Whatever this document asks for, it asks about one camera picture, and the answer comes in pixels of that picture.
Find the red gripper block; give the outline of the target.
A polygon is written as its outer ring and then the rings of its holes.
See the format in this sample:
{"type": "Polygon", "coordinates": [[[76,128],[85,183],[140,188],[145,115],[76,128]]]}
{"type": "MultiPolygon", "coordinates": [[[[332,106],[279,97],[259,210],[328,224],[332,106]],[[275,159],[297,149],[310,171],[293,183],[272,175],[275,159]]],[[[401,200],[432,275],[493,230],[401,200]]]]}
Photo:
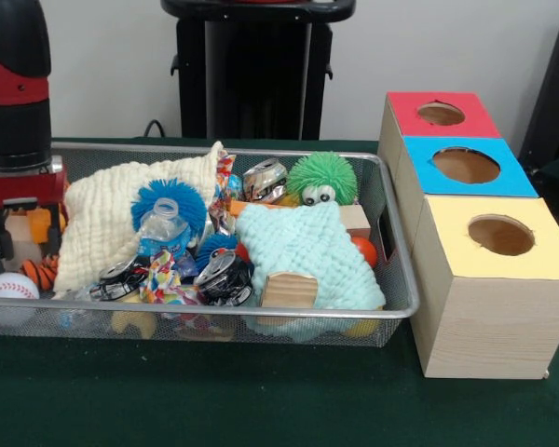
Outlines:
{"type": "Polygon", "coordinates": [[[66,168],[61,156],[48,165],[27,170],[0,171],[0,258],[14,256],[12,237],[6,229],[5,209],[43,207],[49,212],[47,253],[57,255],[61,247],[60,206],[64,198],[66,168]]]}

